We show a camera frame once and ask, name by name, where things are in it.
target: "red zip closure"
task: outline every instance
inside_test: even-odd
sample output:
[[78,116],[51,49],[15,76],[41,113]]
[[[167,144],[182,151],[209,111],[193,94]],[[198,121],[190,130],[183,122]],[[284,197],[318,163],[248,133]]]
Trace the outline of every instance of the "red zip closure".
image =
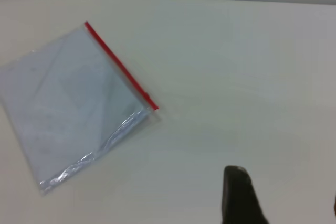
[[114,63],[120,68],[120,70],[124,73],[124,75],[129,79],[134,88],[139,92],[140,95],[144,98],[144,100],[153,108],[153,110],[157,110],[159,107],[154,103],[154,101],[150,98],[149,94],[143,90],[143,88],[138,84],[135,78],[131,75],[131,73],[127,70],[127,68],[123,65],[123,63],[118,59],[118,57],[112,52],[112,50],[106,45],[106,43],[99,37],[93,27],[90,25],[88,21],[85,22],[85,26],[92,37],[97,41],[97,43],[101,46],[101,48],[105,51],[105,53],[114,61]]

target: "plastic bag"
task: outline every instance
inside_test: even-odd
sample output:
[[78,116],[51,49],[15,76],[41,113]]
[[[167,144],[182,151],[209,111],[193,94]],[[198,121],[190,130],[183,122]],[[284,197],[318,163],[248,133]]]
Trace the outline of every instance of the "plastic bag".
[[1,66],[0,98],[44,193],[158,108],[88,22]]

